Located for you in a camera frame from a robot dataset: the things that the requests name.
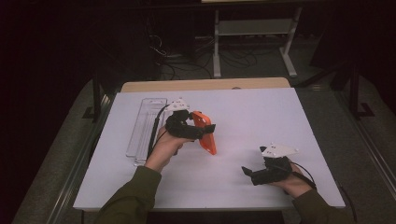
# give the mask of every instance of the green sleeve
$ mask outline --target green sleeve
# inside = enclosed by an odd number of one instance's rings
[[[161,174],[144,166],[137,167],[132,180],[102,207],[95,223],[146,223],[160,181]]]
[[[329,206],[316,190],[309,190],[296,198],[293,204],[304,224],[352,224],[347,214]]]

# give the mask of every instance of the olive green jacket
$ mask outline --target olive green jacket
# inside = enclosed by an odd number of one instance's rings
[[[139,166],[131,181],[120,188],[99,211],[95,223],[144,224],[154,198],[161,174]],[[354,223],[346,214],[329,206],[315,190],[293,201],[304,224]]]

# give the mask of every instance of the table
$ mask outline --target table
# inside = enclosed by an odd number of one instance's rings
[[[248,83],[256,84],[247,89]],[[175,86],[192,88],[207,83],[202,91],[177,91]],[[134,91],[132,86],[168,85],[161,91]],[[300,149],[290,156],[315,178],[318,192],[332,206],[344,207],[332,174],[309,126],[293,88],[282,78],[217,79],[127,83],[117,94],[99,139],[92,161],[82,181],[74,207],[85,211],[100,209],[129,181],[135,170],[125,156],[142,99],[183,97],[191,110],[200,110],[216,123],[218,154],[212,156],[198,141],[185,144],[163,170],[154,211],[281,210],[291,208],[290,196],[268,185],[253,186],[241,166],[263,169],[259,147],[271,142]]]

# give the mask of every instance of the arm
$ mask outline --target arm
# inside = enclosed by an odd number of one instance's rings
[[[161,128],[160,139],[145,166],[139,166],[134,177],[121,187],[99,211],[95,223],[146,223],[147,214],[154,207],[155,193],[161,181],[161,171],[175,152],[186,142]]]
[[[293,171],[301,173],[294,164],[291,167]],[[316,190],[295,175],[271,185],[282,188],[294,199],[293,204],[304,224],[355,223],[347,214],[329,206]]]

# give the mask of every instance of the clear plastic tray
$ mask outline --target clear plastic tray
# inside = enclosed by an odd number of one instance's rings
[[[165,98],[147,98],[142,100],[139,113],[134,124],[134,131],[129,142],[126,156],[134,158],[135,165],[146,162],[149,150],[149,139],[151,137],[154,121],[161,109],[166,106]],[[160,115],[158,129],[163,126],[165,113]]]

